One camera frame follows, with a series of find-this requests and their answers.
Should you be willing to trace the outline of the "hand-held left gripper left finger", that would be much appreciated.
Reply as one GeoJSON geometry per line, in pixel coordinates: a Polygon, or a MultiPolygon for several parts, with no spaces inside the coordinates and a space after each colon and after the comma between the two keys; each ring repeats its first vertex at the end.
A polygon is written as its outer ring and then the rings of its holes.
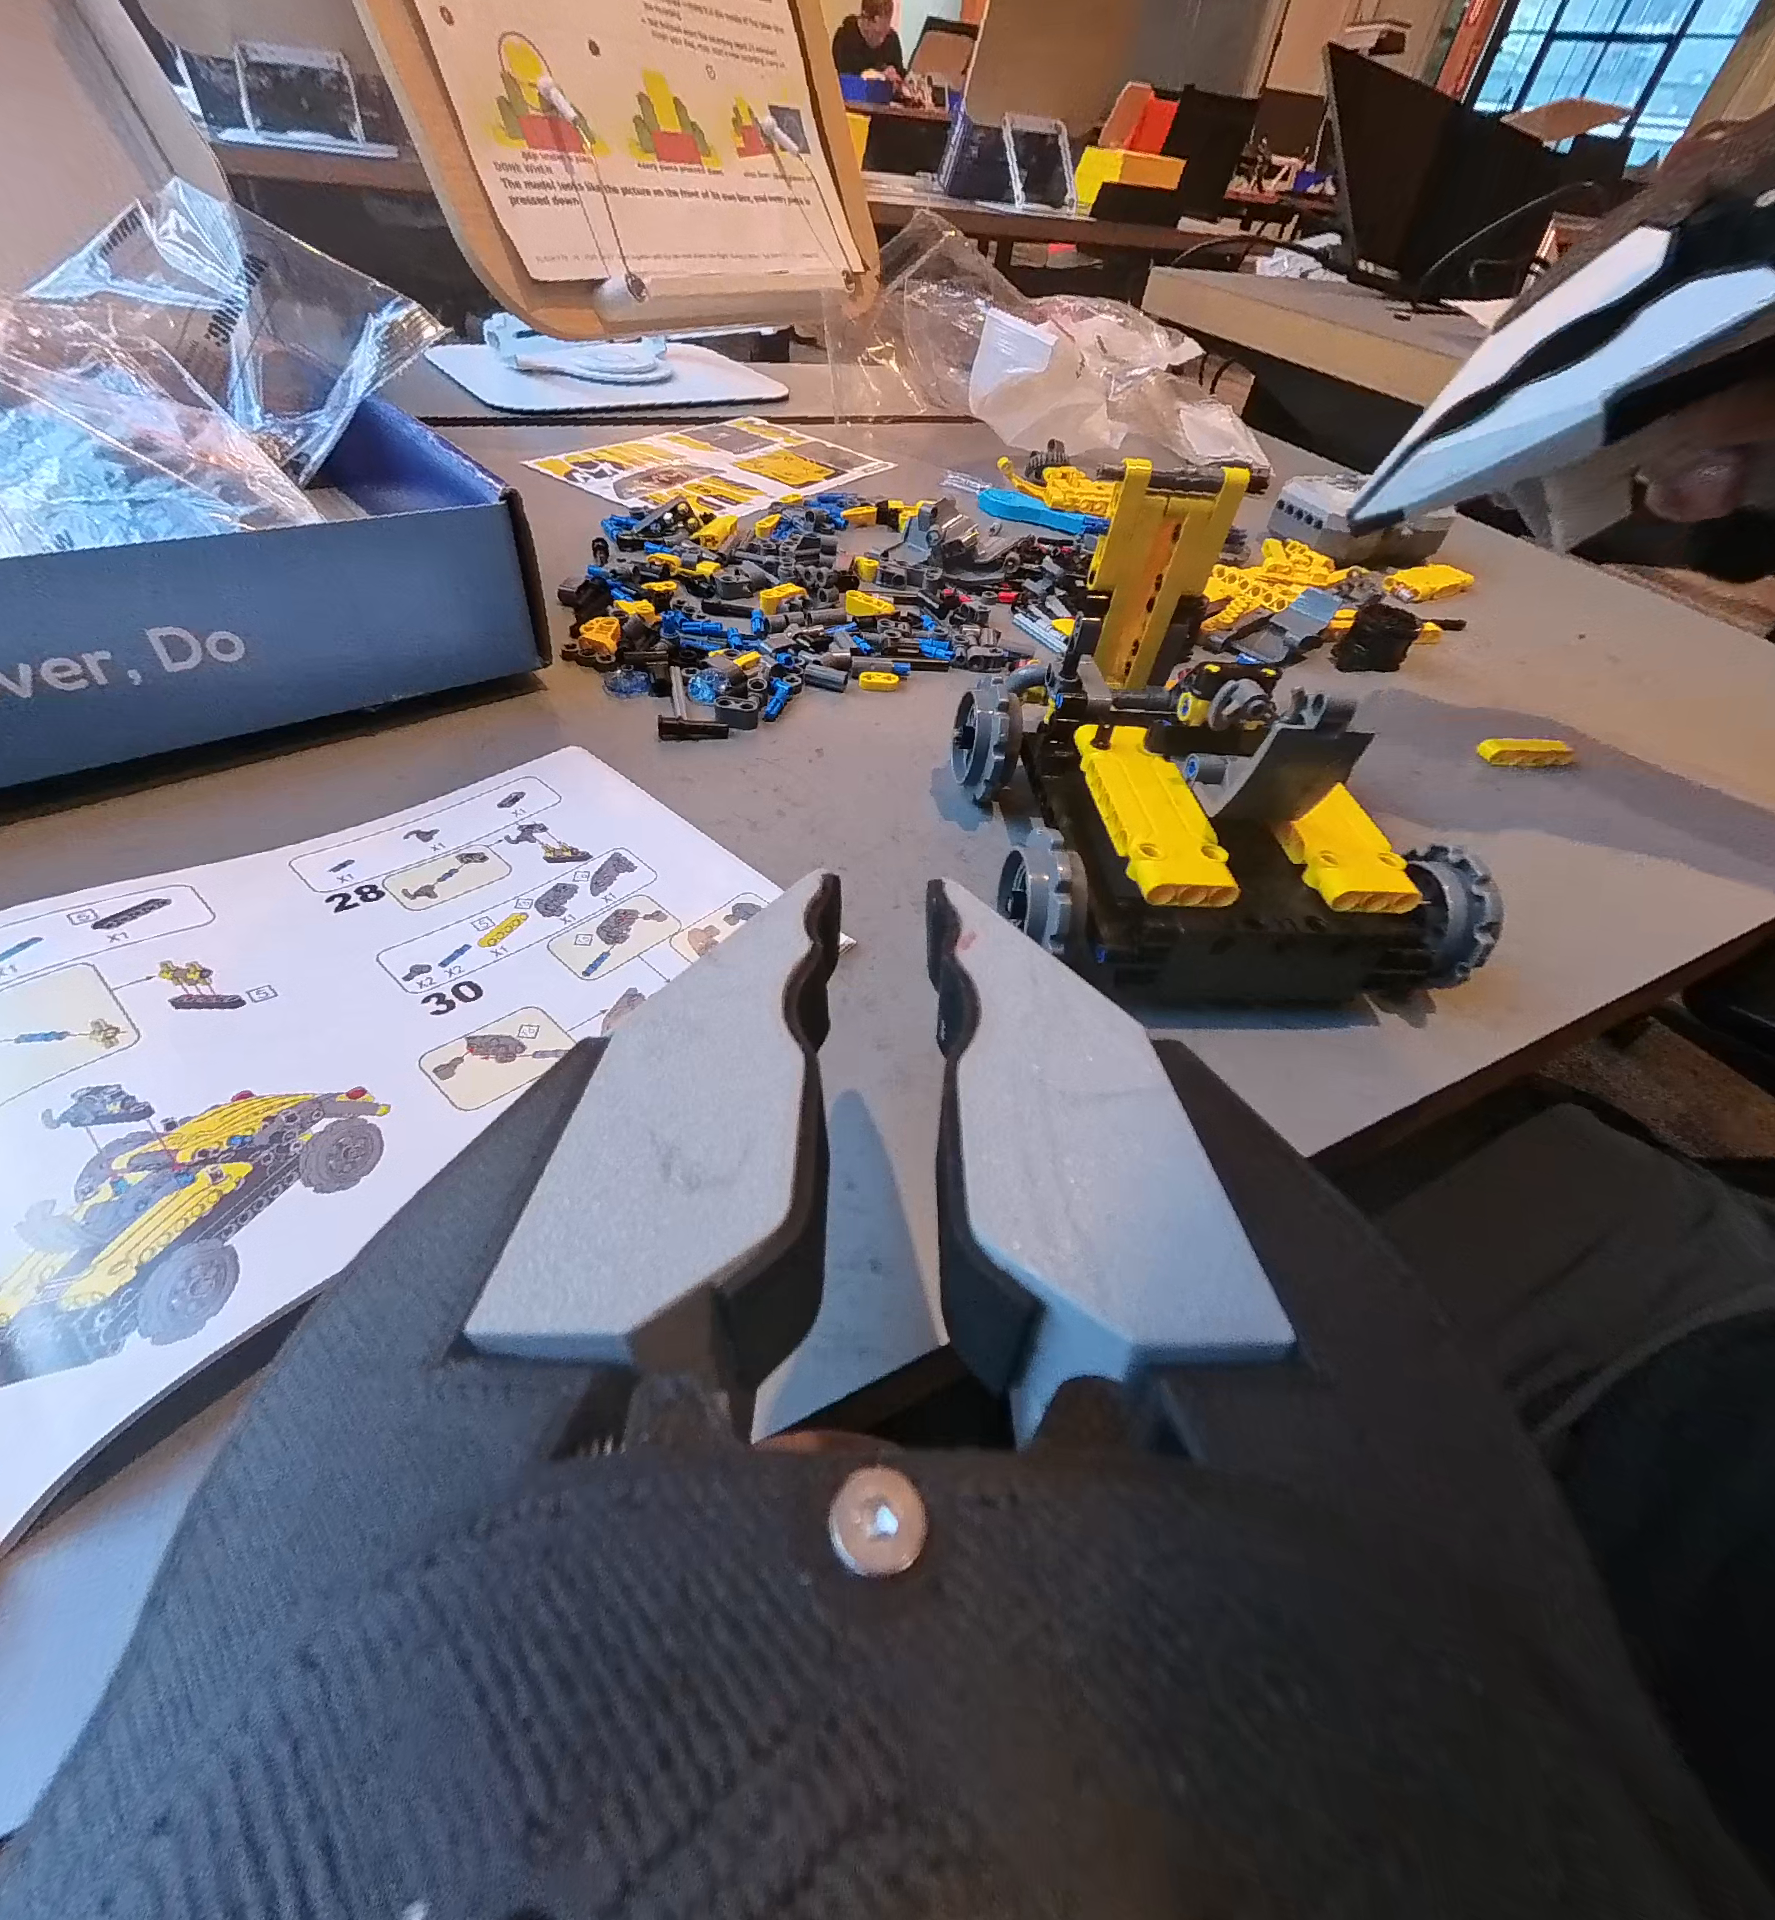
{"type": "Polygon", "coordinates": [[[841,912],[841,878],[809,872],[620,1022],[487,1271],[475,1351],[687,1379],[752,1429],[825,1294],[841,912]]]}

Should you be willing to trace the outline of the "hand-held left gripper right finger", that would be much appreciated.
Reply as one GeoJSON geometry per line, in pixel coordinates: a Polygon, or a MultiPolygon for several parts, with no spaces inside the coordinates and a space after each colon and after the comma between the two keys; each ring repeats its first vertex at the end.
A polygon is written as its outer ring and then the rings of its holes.
{"type": "Polygon", "coordinates": [[[1073,1381],[1279,1364],[1296,1334],[1147,1031],[957,880],[926,894],[948,1342],[1027,1445],[1073,1381]]]}

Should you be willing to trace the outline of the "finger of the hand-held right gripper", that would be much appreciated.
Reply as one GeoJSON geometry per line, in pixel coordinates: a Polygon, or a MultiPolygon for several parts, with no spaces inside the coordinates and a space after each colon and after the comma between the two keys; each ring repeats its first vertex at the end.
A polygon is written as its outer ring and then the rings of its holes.
{"type": "Polygon", "coordinates": [[[1346,509],[1380,531],[1548,477],[1609,444],[1609,406],[1775,310],[1775,264],[1589,264],[1500,323],[1406,427],[1346,509]]]}
{"type": "Polygon", "coordinates": [[[1633,227],[1506,320],[1355,495],[1354,520],[1402,520],[1542,477],[1604,444],[1612,397],[1682,350],[1663,316],[1678,227],[1633,227]]]}

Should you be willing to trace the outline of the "yellow toy vehicle assembly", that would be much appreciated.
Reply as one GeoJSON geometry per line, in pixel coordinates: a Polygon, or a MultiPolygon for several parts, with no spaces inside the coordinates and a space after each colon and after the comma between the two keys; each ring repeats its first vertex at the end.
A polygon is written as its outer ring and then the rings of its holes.
{"type": "MultiPolygon", "coordinates": [[[[1061,466],[1079,467],[1049,444],[1015,473],[1061,466]]],[[[1203,631],[1202,591],[1260,493],[1250,467],[1083,469],[1118,495],[1067,639],[955,708],[965,796],[990,809],[1024,779],[1035,802],[1004,857],[999,911],[1145,1005],[1326,1009],[1464,985],[1503,933],[1488,865],[1394,845],[1350,786],[1374,736],[1346,696],[1289,685],[1306,658],[1263,654],[1270,612],[1203,631]],[[1250,733],[1178,726],[1170,682],[1200,659],[1279,667],[1279,716],[1250,733]]]]}

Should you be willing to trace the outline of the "grey desk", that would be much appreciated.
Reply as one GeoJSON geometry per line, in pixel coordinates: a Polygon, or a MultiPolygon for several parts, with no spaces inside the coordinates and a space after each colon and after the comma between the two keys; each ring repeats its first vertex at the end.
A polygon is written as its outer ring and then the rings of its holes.
{"type": "MultiPolygon", "coordinates": [[[[1775,644],[1609,572],[1457,523],[1464,629],[1394,677],[1337,677],[1376,740],[1355,790],[1402,849],[1450,844],[1498,878],[1506,927],[1438,1000],[1326,1016],[1194,1016],[1181,1033],[1300,1153],[1339,1163],[1460,1107],[1775,931],[1775,644]],[[1488,737],[1553,737],[1568,768],[1503,769],[1488,737]]],[[[297,844],[577,744],[775,884],[846,880],[855,946],[826,1047],[826,1290],[761,1390],[770,1432],[943,1336],[940,1067],[921,900],[987,897],[1015,817],[946,750],[970,677],[806,694],[726,744],[661,744],[656,708],[593,672],[539,675],[145,772],[0,801],[0,909],[297,844]]],[[[147,1447],[59,1537],[0,1564],[0,1836],[38,1794],[131,1631],[137,1597],[239,1397],[147,1447]]]]}

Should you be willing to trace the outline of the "person's right hand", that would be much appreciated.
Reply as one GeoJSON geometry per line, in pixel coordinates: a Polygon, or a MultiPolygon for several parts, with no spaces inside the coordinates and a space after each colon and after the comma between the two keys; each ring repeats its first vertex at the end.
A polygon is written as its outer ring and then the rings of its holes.
{"type": "Polygon", "coordinates": [[[1775,378],[1711,397],[1678,426],[1687,442],[1641,473],[1644,506],[1668,523],[1724,518],[1775,450],[1775,378]]]}

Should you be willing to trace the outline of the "window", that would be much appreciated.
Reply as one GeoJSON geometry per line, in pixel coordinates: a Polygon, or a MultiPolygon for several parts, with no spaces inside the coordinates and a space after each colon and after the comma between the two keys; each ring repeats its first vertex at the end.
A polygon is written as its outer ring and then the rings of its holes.
{"type": "Polygon", "coordinates": [[[1517,2],[1464,101],[1503,116],[1586,96],[1627,111],[1635,142],[1682,134],[1758,2],[1517,2]]]}

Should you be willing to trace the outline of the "yellow edged table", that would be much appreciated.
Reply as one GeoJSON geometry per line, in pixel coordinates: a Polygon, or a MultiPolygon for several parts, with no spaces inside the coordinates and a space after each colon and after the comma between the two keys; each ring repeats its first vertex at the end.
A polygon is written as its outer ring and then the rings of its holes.
{"type": "Polygon", "coordinates": [[[1346,467],[1374,467],[1485,331],[1350,283],[1155,268],[1143,310],[1253,376],[1243,419],[1346,467]]]}

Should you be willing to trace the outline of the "grey battery box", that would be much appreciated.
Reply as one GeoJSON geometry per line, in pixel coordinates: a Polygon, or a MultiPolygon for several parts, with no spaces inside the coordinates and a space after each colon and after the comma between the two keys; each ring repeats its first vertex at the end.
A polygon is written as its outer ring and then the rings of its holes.
{"type": "Polygon", "coordinates": [[[1379,531],[1355,534],[1346,514],[1366,477],[1354,469],[1300,475],[1282,483],[1264,535],[1300,544],[1340,569],[1425,564],[1444,546],[1452,509],[1431,509],[1379,531]]]}

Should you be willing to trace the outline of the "pile of yellow building pieces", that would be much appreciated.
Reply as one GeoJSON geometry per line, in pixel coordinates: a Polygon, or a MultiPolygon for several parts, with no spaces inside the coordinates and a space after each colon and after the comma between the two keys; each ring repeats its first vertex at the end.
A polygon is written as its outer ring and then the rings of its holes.
{"type": "MultiPolygon", "coordinates": [[[[1040,478],[1020,477],[1010,461],[999,461],[1005,489],[1042,498],[1061,509],[1109,514],[1118,485],[1093,481],[1083,467],[1044,467],[1040,478]]],[[[1263,612],[1282,612],[1303,587],[1331,587],[1339,593],[1346,612],[1339,612],[1340,631],[1352,620],[1352,609],[1385,599],[1382,575],[1387,569],[1340,569],[1300,544],[1270,539],[1263,534],[1250,541],[1242,530],[1231,530],[1223,559],[1209,572],[1202,591],[1208,635],[1227,635],[1240,621],[1263,612]]]]}

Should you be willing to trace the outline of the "person's leg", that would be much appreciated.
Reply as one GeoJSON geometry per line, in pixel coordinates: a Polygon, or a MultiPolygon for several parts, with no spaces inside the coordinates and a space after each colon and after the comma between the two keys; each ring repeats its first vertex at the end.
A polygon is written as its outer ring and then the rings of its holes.
{"type": "Polygon", "coordinates": [[[1775,1206],[1574,1102],[1367,1211],[1542,1452],[1663,1351],[1775,1319],[1775,1206]]]}

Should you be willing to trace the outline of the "white paper booklet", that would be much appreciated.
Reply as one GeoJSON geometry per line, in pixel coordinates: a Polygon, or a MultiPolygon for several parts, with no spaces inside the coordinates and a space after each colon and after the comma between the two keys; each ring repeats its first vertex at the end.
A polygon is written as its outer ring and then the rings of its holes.
{"type": "Polygon", "coordinates": [[[779,885],[584,748],[0,915],[0,1555],[779,885]]]}

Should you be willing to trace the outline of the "long brown table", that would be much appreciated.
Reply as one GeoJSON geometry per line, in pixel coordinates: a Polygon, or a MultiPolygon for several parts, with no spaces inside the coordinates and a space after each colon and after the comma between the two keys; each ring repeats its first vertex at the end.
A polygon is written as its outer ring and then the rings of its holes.
{"type": "Polygon", "coordinates": [[[1159,227],[1093,219],[1078,208],[960,200],[919,178],[909,180],[865,171],[860,180],[877,233],[895,232],[914,217],[929,213],[975,244],[992,248],[1001,264],[1008,264],[1018,246],[1073,248],[1091,257],[1168,264],[1214,242],[1269,248],[1287,244],[1292,236],[1292,227],[1279,222],[1260,227],[1238,227],[1227,222],[1181,219],[1175,227],[1159,227]]]}

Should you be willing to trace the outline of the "clear acrylic stand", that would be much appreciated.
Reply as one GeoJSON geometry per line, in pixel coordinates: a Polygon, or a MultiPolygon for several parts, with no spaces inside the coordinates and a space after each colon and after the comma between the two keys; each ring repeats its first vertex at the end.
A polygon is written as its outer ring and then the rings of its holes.
{"type": "Polygon", "coordinates": [[[1074,206],[1073,178],[1061,121],[1008,114],[996,122],[979,122],[960,111],[951,121],[935,181],[952,200],[1069,211],[1074,206]]]}

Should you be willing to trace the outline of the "pile of mixed small pieces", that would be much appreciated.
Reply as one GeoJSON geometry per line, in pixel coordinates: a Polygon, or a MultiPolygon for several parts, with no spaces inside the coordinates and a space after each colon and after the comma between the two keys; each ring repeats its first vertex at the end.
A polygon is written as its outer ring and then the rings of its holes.
{"type": "Polygon", "coordinates": [[[807,692],[1001,680],[1070,631],[1101,535],[988,520],[952,498],[685,500],[601,520],[557,587],[566,658],[659,703],[663,744],[775,726],[807,692]]]}

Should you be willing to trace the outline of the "dark blue cardboard kit box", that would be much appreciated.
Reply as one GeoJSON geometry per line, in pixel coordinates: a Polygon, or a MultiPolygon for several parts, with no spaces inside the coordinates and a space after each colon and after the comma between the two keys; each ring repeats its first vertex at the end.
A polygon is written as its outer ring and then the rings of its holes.
{"type": "MultiPolygon", "coordinates": [[[[131,4],[0,4],[0,297],[172,180],[235,205],[188,93],[131,4]]],[[[548,661],[517,495],[419,419],[366,398],[310,493],[311,526],[1,559],[0,790],[548,661]]]]}

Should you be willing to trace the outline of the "white flat device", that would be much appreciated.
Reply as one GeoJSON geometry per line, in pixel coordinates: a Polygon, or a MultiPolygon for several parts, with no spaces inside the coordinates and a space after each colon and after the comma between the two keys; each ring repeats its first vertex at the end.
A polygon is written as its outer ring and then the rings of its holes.
{"type": "Polygon", "coordinates": [[[524,418],[789,398],[775,378],[694,341],[661,332],[561,340],[507,311],[487,319],[483,341],[429,345],[421,361],[484,406],[524,418]]]}

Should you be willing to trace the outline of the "crumpled clear plastic bags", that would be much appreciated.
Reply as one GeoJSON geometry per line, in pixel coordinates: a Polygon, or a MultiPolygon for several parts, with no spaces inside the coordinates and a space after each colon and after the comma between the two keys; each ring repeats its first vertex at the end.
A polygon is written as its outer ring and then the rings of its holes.
{"type": "Polygon", "coordinates": [[[0,561],[319,525],[356,408],[445,335],[172,180],[0,297],[0,561]]]}

